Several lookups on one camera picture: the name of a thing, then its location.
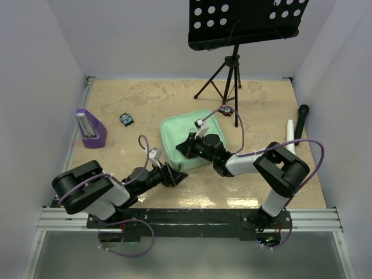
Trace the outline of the mint green medicine case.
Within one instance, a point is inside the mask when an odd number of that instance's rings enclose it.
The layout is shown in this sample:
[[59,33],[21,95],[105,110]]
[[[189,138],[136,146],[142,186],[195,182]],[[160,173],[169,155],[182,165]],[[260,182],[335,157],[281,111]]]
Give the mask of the mint green medicine case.
[[226,141],[220,125],[216,117],[214,115],[210,116],[210,113],[211,111],[209,110],[198,110],[196,112],[174,116],[161,122],[160,133],[162,136],[166,155],[172,168],[180,171],[187,171],[210,163],[200,157],[187,159],[181,152],[176,150],[176,146],[184,142],[190,132],[197,132],[197,128],[195,127],[194,122],[198,119],[207,118],[206,122],[209,124],[210,127],[206,135],[217,134],[226,149]]

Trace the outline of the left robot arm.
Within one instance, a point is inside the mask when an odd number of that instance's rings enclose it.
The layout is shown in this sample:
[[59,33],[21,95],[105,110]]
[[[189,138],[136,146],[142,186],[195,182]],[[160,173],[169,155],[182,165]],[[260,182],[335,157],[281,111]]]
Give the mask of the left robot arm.
[[107,228],[114,228],[120,223],[122,211],[136,204],[140,195],[159,184],[175,187],[187,177],[187,173],[161,163],[150,171],[137,167],[119,181],[92,160],[55,177],[52,188],[68,214],[86,212]]

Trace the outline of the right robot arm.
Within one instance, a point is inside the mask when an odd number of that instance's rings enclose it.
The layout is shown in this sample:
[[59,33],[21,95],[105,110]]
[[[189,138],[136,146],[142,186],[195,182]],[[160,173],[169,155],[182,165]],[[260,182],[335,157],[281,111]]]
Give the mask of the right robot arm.
[[265,228],[273,228],[280,221],[280,212],[293,198],[309,174],[309,166],[287,148],[271,142],[266,149],[249,156],[227,151],[217,134],[188,138],[176,146],[187,159],[196,157],[207,160],[222,177],[259,173],[271,190],[259,209],[259,222]]

